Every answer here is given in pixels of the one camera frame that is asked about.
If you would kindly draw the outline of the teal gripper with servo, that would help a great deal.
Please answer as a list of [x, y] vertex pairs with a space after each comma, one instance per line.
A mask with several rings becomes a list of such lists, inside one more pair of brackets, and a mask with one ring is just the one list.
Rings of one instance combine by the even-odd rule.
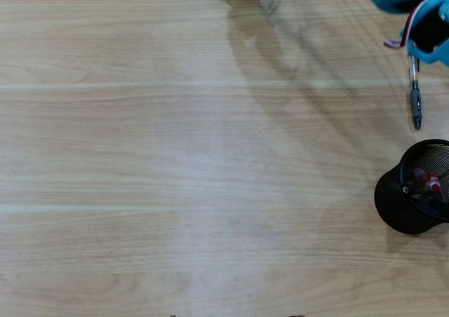
[[427, 64], [448, 65], [448, 0], [429, 0], [418, 11], [406, 46]]

